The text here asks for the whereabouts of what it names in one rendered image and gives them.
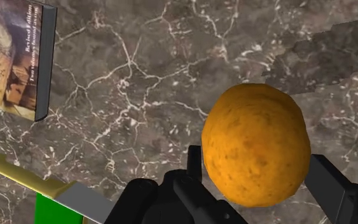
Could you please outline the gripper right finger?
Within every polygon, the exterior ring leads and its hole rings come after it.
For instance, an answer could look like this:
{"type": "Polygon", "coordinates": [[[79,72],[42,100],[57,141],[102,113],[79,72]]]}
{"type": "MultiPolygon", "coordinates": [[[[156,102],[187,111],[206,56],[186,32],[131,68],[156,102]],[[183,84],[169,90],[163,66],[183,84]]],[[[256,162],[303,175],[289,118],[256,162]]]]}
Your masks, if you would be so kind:
{"type": "Polygon", "coordinates": [[[324,155],[311,155],[305,185],[332,224],[358,224],[358,184],[324,155]]]}

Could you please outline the green block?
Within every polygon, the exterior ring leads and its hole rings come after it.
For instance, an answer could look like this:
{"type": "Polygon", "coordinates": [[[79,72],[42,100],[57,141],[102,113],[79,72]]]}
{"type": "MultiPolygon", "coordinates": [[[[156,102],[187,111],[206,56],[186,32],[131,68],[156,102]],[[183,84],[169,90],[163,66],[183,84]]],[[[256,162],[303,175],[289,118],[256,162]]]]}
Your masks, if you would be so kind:
{"type": "Polygon", "coordinates": [[[37,193],[34,224],[83,224],[83,216],[37,193]]]}

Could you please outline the round orange fruit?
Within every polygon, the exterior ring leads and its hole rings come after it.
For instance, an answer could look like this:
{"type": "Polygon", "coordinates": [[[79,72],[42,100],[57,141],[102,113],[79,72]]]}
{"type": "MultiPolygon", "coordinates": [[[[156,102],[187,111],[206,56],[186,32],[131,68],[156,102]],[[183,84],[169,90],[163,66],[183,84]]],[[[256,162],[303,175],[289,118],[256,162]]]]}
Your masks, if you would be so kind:
{"type": "Polygon", "coordinates": [[[205,167],[218,190],[245,207],[294,195],[308,172],[311,147],[300,107],[263,83],[225,91],[202,130],[205,167]]]}

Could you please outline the gold and grey knife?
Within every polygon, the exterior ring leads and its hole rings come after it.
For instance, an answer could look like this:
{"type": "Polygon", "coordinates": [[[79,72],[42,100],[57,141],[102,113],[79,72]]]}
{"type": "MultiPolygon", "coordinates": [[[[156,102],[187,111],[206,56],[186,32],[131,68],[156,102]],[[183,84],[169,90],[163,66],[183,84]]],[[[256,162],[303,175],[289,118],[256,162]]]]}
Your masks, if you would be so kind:
{"type": "Polygon", "coordinates": [[[42,179],[31,171],[7,162],[5,154],[0,154],[0,174],[98,224],[106,222],[114,206],[109,199],[80,182],[42,179]]]}

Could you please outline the book with painted cover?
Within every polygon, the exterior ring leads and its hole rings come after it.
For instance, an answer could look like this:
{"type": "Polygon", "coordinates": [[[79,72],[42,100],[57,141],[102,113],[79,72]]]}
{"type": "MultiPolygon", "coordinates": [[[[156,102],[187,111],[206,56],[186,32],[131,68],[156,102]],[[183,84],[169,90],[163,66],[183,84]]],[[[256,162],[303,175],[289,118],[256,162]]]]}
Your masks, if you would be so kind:
{"type": "Polygon", "coordinates": [[[57,8],[0,0],[0,109],[38,122],[48,114],[57,8]]]}

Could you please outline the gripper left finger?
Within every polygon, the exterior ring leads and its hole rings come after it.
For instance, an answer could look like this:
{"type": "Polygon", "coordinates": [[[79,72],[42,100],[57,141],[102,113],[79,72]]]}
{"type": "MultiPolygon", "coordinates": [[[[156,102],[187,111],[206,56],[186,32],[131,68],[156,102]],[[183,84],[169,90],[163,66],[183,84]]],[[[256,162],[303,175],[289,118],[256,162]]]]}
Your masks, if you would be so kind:
{"type": "Polygon", "coordinates": [[[202,185],[202,149],[188,147],[187,168],[164,174],[162,184],[131,180],[104,224],[248,224],[202,185]]]}

